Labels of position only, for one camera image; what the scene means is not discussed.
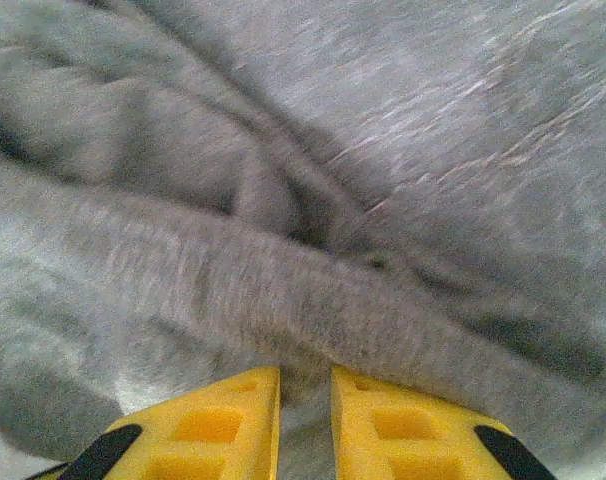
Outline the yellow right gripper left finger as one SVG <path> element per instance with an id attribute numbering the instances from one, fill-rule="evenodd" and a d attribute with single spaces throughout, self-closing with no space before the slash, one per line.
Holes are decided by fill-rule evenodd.
<path id="1" fill-rule="evenodd" d="M 280 372 L 258 367 L 115 421 L 39 479 L 274 479 Z"/>

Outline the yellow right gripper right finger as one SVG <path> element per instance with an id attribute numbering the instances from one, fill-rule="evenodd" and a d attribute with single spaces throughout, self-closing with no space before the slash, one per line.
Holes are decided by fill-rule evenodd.
<path id="1" fill-rule="evenodd" d="M 501 422 L 334 367 L 331 425 L 341 480 L 553 478 Z"/>

